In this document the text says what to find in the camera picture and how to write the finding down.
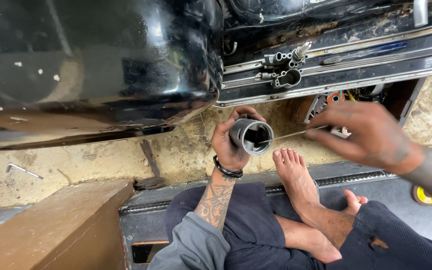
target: left hand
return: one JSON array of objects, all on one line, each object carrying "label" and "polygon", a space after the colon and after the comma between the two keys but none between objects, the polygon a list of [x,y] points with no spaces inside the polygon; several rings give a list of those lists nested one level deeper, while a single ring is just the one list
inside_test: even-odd
[{"label": "left hand", "polygon": [[211,138],[211,146],[216,152],[219,164],[231,171],[239,171],[248,164],[250,155],[231,142],[230,129],[234,121],[240,118],[249,118],[262,122],[266,120],[250,106],[237,106],[228,120],[216,125]]}]

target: grinding disc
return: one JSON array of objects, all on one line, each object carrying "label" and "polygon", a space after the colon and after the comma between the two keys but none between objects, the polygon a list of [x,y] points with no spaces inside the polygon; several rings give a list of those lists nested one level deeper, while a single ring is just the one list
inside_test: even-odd
[{"label": "grinding disc", "polygon": [[413,199],[420,205],[431,206],[432,196],[427,193],[422,187],[414,185],[413,186]]}]

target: hand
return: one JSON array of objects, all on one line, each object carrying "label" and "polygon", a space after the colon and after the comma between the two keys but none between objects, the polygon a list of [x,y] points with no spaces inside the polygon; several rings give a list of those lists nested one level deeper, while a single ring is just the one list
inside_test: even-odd
[{"label": "hand", "polygon": [[[352,134],[347,139],[315,127],[345,126]],[[424,160],[423,147],[406,137],[396,119],[379,103],[338,101],[326,106],[306,126],[308,138],[342,157],[363,165],[406,174]]]},{"label": "hand", "polygon": [[223,168],[231,171],[242,170],[248,163],[250,156],[246,151],[233,144],[230,139],[230,129],[234,121],[240,118],[250,118],[266,122],[254,108],[249,106],[237,106],[228,120],[216,125],[213,137],[211,138],[211,146],[216,152],[219,164],[221,164]]}]

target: hand tattoo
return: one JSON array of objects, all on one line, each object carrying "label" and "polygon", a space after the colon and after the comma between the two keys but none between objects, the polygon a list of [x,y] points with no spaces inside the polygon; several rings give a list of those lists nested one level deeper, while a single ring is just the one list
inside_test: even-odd
[{"label": "hand tattoo", "polygon": [[224,181],[215,182],[211,177],[194,212],[218,230],[223,231],[236,178],[225,174],[221,177]]}]

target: allen key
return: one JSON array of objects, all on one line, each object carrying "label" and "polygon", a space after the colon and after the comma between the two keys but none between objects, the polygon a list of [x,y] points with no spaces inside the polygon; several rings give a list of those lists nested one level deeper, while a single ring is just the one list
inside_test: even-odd
[{"label": "allen key", "polygon": [[26,172],[26,173],[28,173],[30,175],[33,175],[34,177],[37,177],[39,179],[43,179],[43,177],[41,177],[41,176],[39,176],[39,175],[37,175],[35,173],[32,173],[32,172],[28,171],[27,169],[23,169],[23,168],[19,167],[18,165],[15,165],[13,163],[8,164],[8,167],[6,168],[6,172],[7,173],[9,173],[9,169],[11,169],[11,167],[14,167],[16,169],[20,169],[21,171]]}]

